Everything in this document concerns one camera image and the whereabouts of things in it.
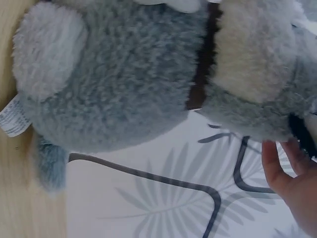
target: wooden surface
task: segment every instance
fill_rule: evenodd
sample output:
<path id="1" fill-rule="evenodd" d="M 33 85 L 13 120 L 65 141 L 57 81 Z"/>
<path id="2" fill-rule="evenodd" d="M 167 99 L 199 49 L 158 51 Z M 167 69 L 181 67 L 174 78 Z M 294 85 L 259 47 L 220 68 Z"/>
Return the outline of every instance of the wooden surface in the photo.
<path id="1" fill-rule="evenodd" d="M 0 110 L 15 96 L 12 35 L 34 0 L 0 0 Z M 65 196 L 49 198 L 34 181 L 26 152 L 32 130 L 8 138 L 0 130 L 0 237 L 65 238 Z"/>

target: white tag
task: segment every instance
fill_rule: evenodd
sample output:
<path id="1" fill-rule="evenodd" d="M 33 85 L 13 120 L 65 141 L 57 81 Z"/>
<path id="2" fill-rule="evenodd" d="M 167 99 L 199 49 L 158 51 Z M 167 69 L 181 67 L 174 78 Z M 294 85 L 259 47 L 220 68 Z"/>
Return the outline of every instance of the white tag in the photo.
<path id="1" fill-rule="evenodd" d="M 9 137 L 15 137 L 25 132 L 30 125 L 30 120 L 24 115 L 19 95 L 16 95 L 0 112 L 0 127 Z"/>

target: stuffed animal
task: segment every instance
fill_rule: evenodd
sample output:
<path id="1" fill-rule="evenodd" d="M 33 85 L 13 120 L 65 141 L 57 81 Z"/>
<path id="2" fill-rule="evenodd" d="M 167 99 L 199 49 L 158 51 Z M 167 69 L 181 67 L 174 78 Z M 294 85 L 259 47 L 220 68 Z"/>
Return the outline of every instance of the stuffed animal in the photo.
<path id="1" fill-rule="evenodd" d="M 190 109 L 258 141 L 288 140 L 290 116 L 310 115 L 317 42 L 298 2 L 176 2 L 53 0 L 24 15 L 13 74 L 45 190 L 64 188 L 70 151 L 149 141 Z"/>

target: plush paw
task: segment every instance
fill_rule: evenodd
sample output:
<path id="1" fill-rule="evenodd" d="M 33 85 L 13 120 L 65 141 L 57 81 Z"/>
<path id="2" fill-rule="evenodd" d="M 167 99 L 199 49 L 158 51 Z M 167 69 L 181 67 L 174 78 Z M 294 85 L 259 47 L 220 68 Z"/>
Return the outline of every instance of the plush paw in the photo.
<path id="1" fill-rule="evenodd" d="M 201 0 L 134 0 L 138 4 L 142 5 L 156 5 L 165 3 L 171 8 L 184 12 L 194 13 L 201 7 Z"/>
<path id="2" fill-rule="evenodd" d="M 34 135 L 31 150 L 31 159 L 39 185 L 49 193 L 63 190 L 66 184 L 69 153 L 37 134 Z"/>
<path id="3" fill-rule="evenodd" d="M 86 26 L 75 10 L 50 2 L 31 7 L 13 38 L 18 90 L 39 102 L 60 92 L 86 39 Z"/>

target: brown collar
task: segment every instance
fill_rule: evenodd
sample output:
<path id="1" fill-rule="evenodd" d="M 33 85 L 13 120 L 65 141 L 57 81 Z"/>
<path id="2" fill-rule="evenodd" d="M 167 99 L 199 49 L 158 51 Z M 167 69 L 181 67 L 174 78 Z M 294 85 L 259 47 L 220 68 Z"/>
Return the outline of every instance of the brown collar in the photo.
<path id="1" fill-rule="evenodd" d="M 222 12 L 218 3 L 209 3 L 209 19 L 206 25 L 207 35 L 204 37 L 204 44 L 198 51 L 198 64 L 196 74 L 193 79 L 195 85 L 189 92 L 189 100 L 186 102 L 187 110 L 199 109 L 202 107 L 206 94 L 204 86 L 207 84 L 207 76 L 210 73 L 210 66 L 215 64 L 215 42 L 214 36 L 219 30 L 217 20 L 221 17 Z"/>

